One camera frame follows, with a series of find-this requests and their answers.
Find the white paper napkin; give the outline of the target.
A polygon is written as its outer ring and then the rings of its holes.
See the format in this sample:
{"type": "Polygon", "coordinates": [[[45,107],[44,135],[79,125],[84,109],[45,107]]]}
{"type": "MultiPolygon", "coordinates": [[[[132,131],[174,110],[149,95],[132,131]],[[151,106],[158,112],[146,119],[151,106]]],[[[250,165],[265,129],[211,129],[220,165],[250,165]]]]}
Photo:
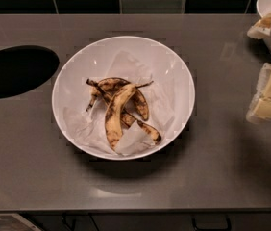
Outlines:
{"type": "Polygon", "coordinates": [[[134,122],[123,129],[117,149],[111,150],[104,128],[105,104],[98,101],[92,110],[85,109],[92,94],[86,80],[114,77],[140,84],[150,81],[152,85],[143,89],[150,109],[146,123],[164,136],[174,122],[172,101],[176,65],[177,61],[169,55],[156,57],[150,64],[145,64],[127,51],[116,53],[110,62],[90,59],[84,54],[68,61],[59,79],[60,93],[66,95],[66,102],[60,108],[65,134],[77,147],[106,157],[129,158],[156,149],[150,136],[134,122]]]}

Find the spotted banana peel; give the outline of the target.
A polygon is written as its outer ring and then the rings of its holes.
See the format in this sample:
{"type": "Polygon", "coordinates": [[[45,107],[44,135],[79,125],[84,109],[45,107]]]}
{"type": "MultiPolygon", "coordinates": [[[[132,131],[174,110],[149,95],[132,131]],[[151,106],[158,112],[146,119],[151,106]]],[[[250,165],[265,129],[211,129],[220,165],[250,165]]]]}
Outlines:
{"type": "Polygon", "coordinates": [[[139,88],[149,86],[150,83],[133,84],[122,78],[106,78],[99,82],[87,79],[86,82],[94,87],[94,93],[91,95],[87,109],[89,110],[93,106],[98,95],[102,96],[107,105],[105,131],[107,141],[112,150],[117,148],[119,141],[123,137],[122,124],[131,127],[136,122],[150,136],[154,144],[158,144],[161,141],[161,134],[156,128],[135,118],[125,110],[126,104],[133,99],[141,117],[144,120],[148,119],[148,104],[139,88]]]}

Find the black round countertop hole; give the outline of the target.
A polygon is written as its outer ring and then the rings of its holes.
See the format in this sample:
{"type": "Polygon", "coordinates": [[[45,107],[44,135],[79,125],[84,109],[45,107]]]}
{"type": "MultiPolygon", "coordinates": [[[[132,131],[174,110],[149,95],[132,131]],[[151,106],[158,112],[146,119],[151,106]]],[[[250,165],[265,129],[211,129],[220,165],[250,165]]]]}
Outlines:
{"type": "Polygon", "coordinates": [[[0,50],[0,98],[33,90],[59,67],[57,54],[42,46],[22,45],[0,50]]]}

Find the white ceramic bowl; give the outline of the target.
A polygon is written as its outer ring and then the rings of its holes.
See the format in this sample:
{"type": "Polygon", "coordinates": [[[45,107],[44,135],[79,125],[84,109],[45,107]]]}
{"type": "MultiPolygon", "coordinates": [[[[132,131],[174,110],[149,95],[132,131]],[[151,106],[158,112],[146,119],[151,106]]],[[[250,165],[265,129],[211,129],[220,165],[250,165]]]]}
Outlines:
{"type": "Polygon", "coordinates": [[[76,53],[62,68],[52,94],[55,120],[64,136],[86,153],[108,160],[132,160],[166,147],[183,131],[195,102],[192,76],[185,62],[170,48],[148,38],[122,36],[92,43],[76,53]],[[120,77],[146,86],[141,89],[149,105],[148,123],[161,134],[159,144],[137,124],[124,130],[113,151],[104,128],[105,103],[91,110],[91,86],[120,77]]]}

